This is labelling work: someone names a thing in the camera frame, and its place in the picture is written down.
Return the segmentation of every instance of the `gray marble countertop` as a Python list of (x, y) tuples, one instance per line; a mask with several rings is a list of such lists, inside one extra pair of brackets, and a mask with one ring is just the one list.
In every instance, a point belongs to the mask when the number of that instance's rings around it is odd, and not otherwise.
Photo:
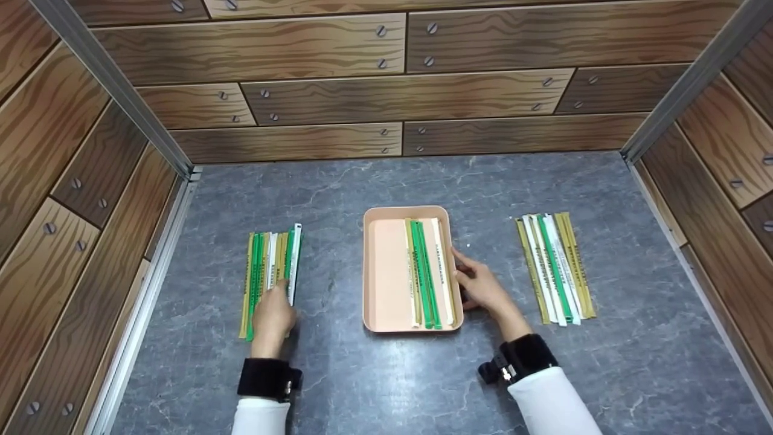
[[(248, 345), (237, 340), (249, 231), (305, 239), (292, 352), (297, 435), (526, 433), (484, 385), (497, 331), (371, 334), (362, 321), (363, 214), (438, 204), (455, 245), (489, 264), (553, 349), (604, 433), (770, 433), (616, 152), (207, 168), (113, 433), (229, 433)], [(598, 319), (543, 326), (512, 217), (569, 211)]]

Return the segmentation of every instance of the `hand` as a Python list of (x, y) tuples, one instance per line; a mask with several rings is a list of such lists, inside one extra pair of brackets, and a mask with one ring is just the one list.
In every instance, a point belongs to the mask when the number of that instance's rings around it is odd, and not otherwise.
[(531, 334), (532, 329), (521, 314), (518, 306), (510, 295), (502, 288), (496, 276), (483, 263), (468, 258), (453, 248), (454, 257), (461, 263), (456, 266), (454, 276), (459, 285), (467, 291), (470, 300), (465, 302), (465, 310), (476, 307), (486, 308), (491, 317), (499, 325), (502, 338), (505, 341), (513, 341), (526, 334)]
[(295, 326), (298, 315), (288, 301), (288, 282), (280, 279), (266, 290), (252, 315), (250, 358), (279, 358), (284, 338)]

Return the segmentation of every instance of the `black wrist strap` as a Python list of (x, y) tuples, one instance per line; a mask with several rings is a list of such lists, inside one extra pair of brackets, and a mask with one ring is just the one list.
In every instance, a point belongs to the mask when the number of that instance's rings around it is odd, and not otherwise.
[(512, 367), (511, 383), (550, 367), (557, 367), (558, 361), (547, 347), (545, 340), (537, 334), (524, 335), (509, 343), (502, 343), (499, 352)]
[(514, 384), (528, 375), (557, 366), (558, 361), (545, 340), (537, 334), (528, 334), (502, 343), (494, 358), (478, 367), (478, 373), (487, 384), (501, 378), (508, 384)]
[(247, 358), (239, 379), (239, 396), (263, 397), (284, 402), (290, 391), (301, 388), (303, 372), (278, 359)]

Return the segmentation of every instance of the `plastic tray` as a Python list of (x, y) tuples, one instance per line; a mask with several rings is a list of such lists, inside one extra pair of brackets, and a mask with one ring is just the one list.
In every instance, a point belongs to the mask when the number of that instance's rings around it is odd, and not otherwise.
[[(437, 218), (441, 225), (441, 237), (445, 249), (446, 268), (454, 297), (455, 322), (447, 325), (445, 298), (436, 288), (435, 298), (438, 313), (443, 320), (442, 329), (411, 327), (410, 286), (408, 285), (407, 246), (405, 240), (405, 218), (418, 219), (431, 228), (431, 219)], [(418, 207), (371, 208), (363, 218), (363, 323), (373, 332), (448, 332), (457, 330), (464, 321), (461, 308), (459, 284), (452, 272), (454, 256), (451, 251), (451, 230), (448, 212), (436, 205)], [(432, 231), (425, 231), (427, 245), (434, 244)], [(429, 255), (432, 279), (440, 282), (438, 258)]]

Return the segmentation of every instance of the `wooden wall panel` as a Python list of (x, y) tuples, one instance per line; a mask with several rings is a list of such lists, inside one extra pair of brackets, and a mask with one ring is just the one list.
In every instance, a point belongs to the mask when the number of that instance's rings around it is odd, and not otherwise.
[(262, 125), (490, 118), (553, 113), (573, 72), (294, 80), (245, 83), (243, 88)]
[(744, 96), (773, 124), (773, 20), (724, 70)]
[(60, 44), (0, 108), (0, 262), (108, 98)]
[(673, 125), (644, 162), (720, 298), (773, 375), (773, 260)]
[(109, 103), (51, 195), (104, 228), (146, 143), (121, 107)]
[[(53, 225), (52, 234), (46, 224)], [(0, 422), (8, 419), (98, 236), (95, 227), (47, 199), (0, 269)]]
[[(386, 35), (378, 37), (378, 26)], [(402, 73), (405, 14), (99, 29), (135, 85)], [(379, 60), (386, 62), (379, 68)]]
[[(694, 60), (739, 0), (614, 2), (409, 14), (409, 73)], [(438, 25), (434, 34), (427, 31)], [(427, 57), (434, 58), (431, 67)]]
[(256, 125), (238, 83), (138, 87), (137, 92), (171, 130)]
[(172, 132), (193, 164), (400, 155), (399, 122)]
[(580, 68), (556, 113), (651, 111), (688, 66), (676, 63)]
[(178, 12), (169, 0), (69, 0), (89, 26), (185, 22), (206, 20), (209, 16), (201, 0), (178, 0)]
[(749, 372), (752, 382), (757, 386), (760, 396), (762, 396), (762, 399), (765, 401), (768, 408), (773, 408), (773, 385), (771, 385), (770, 381), (765, 376), (759, 362), (754, 358), (754, 354), (752, 354), (749, 344), (744, 339), (741, 330), (738, 329), (738, 325), (730, 315), (727, 305), (725, 305), (720, 298), (717, 288), (712, 284), (703, 265), (698, 261), (698, 256), (695, 255), (693, 247), (684, 245), (682, 247), (682, 254), (690, 264), (690, 268), (693, 270), (693, 274), (695, 274), (695, 277), (703, 290), (703, 294), (706, 295), (709, 303), (714, 308), (714, 313), (717, 314), (720, 324), (722, 324), (723, 329), (727, 332), (727, 336), (730, 338), (730, 342), (733, 344), (738, 356), (741, 358), (741, 362)]
[[(14, 409), (8, 433), (70, 433), (97, 372), (174, 171), (148, 147)], [(45, 404), (34, 416), (27, 404)], [(67, 403), (73, 413), (62, 413)]]
[(636, 168), (636, 173), (638, 173), (638, 176), (642, 179), (644, 187), (649, 192), (652, 202), (655, 203), (655, 207), (658, 209), (661, 218), (663, 218), (666, 226), (669, 228), (671, 237), (674, 238), (674, 241), (678, 246), (684, 246), (687, 243), (687, 238), (684, 236), (682, 227), (679, 226), (679, 222), (676, 221), (673, 213), (671, 213), (671, 208), (666, 203), (666, 200), (663, 199), (660, 189), (658, 189), (652, 176), (649, 175), (647, 166), (645, 166), (643, 161), (639, 160), (634, 167)]
[(773, 257), (773, 194), (766, 195), (744, 210), (744, 218)]
[[(540, 3), (554, 3), (555, 0), (239, 0), (239, 7), (235, 11), (229, 9), (223, 0), (204, 0), (204, 2), (213, 19), (235, 19), (273, 15), (324, 15), (352, 12), (539, 5)], [(580, 3), (587, 2), (587, 0), (561, 0), (561, 2)]]
[(137, 269), (137, 275), (135, 280), (131, 283), (131, 289), (126, 296), (124, 306), (121, 308), (121, 313), (118, 315), (118, 320), (113, 328), (113, 333), (110, 334), (110, 340), (107, 343), (107, 348), (102, 354), (102, 360), (97, 368), (97, 374), (94, 376), (94, 380), (91, 381), (91, 386), (86, 394), (86, 399), (83, 402), (83, 406), (80, 408), (78, 418), (75, 420), (75, 425), (72, 430), (73, 435), (79, 433), (86, 433), (86, 425), (89, 423), (89, 417), (91, 417), (91, 411), (94, 409), (94, 403), (97, 402), (102, 384), (107, 376), (107, 370), (113, 363), (115, 358), (115, 352), (118, 349), (118, 344), (121, 343), (121, 338), (126, 331), (126, 323), (129, 321), (132, 310), (135, 308), (137, 302), (137, 296), (140, 293), (142, 284), (145, 282), (145, 277), (150, 269), (150, 262), (148, 260), (142, 260), (140, 266)]
[(57, 37), (27, 0), (0, 2), (0, 102), (32, 70)]
[(406, 122), (404, 156), (620, 149), (641, 114)]
[[(773, 128), (719, 76), (679, 116), (679, 125), (738, 207), (773, 190)], [(733, 185), (732, 180), (743, 184)]]
[(164, 228), (166, 228), (166, 221), (169, 219), (169, 215), (172, 213), (172, 207), (175, 205), (175, 199), (177, 198), (177, 193), (180, 191), (180, 185), (184, 182), (184, 179), (180, 176), (175, 178), (175, 183), (172, 186), (172, 189), (169, 191), (169, 195), (166, 197), (164, 211), (161, 213), (161, 217), (158, 219), (158, 223), (155, 225), (155, 229), (153, 230), (153, 236), (150, 237), (148, 247), (145, 249), (144, 257), (147, 260), (153, 259), (155, 250), (158, 247), (158, 242), (161, 240), (161, 236), (164, 233)]

